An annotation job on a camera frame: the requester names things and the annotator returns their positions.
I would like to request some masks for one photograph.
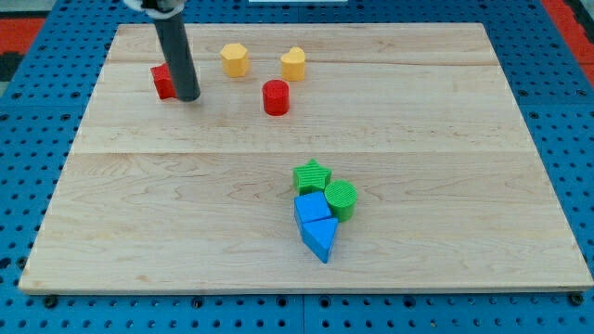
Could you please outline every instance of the green star block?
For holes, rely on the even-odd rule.
[[[332,215],[338,218],[339,222],[351,219],[355,212],[356,189],[350,182],[336,180],[326,187],[324,195]]]
[[[306,165],[293,168],[293,186],[299,195],[324,191],[331,176],[330,169],[320,166],[316,160],[311,159]]]

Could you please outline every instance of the wooden board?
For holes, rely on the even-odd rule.
[[[154,28],[123,25],[19,286],[31,294],[579,290],[592,278],[480,24],[189,25],[202,97],[156,97]],[[242,42],[252,69],[221,70]],[[261,86],[293,45],[291,111]],[[359,192],[322,264],[291,169]]]

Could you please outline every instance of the yellow hexagon block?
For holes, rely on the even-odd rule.
[[[245,76],[250,69],[248,49],[239,43],[225,45],[221,50],[221,61],[223,71],[231,78]]]
[[[305,79],[305,52],[300,47],[292,47],[280,58],[282,78],[286,81]]]

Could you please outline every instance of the black cylinder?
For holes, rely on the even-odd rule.
[[[177,98],[186,102],[197,99],[200,96],[200,87],[187,44],[182,14],[175,14],[169,19],[155,19],[155,27]]]

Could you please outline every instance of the toy block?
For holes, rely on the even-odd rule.
[[[282,78],[287,81],[305,79],[305,52],[300,47],[291,50],[280,58]]]
[[[250,69],[248,49],[239,43],[228,44],[221,50],[223,70],[231,78],[245,76]]]
[[[152,80],[155,83],[155,88],[160,99],[177,97],[167,63],[150,68],[150,72],[152,73]]]
[[[316,160],[311,159],[304,166],[293,168],[293,186],[299,195],[324,191],[331,176],[332,170],[320,166]]]
[[[289,111],[289,85],[271,80],[262,86],[264,111],[270,116],[282,116]]]
[[[336,218],[315,221],[303,226],[303,243],[323,263],[328,263],[337,227]]]
[[[330,206],[332,215],[339,222],[345,222],[353,216],[356,203],[356,189],[348,181],[336,180],[326,186],[324,196]]]
[[[321,191],[298,196],[295,198],[295,221],[299,226],[299,233],[303,225],[314,221],[328,219],[332,216],[324,193]]]

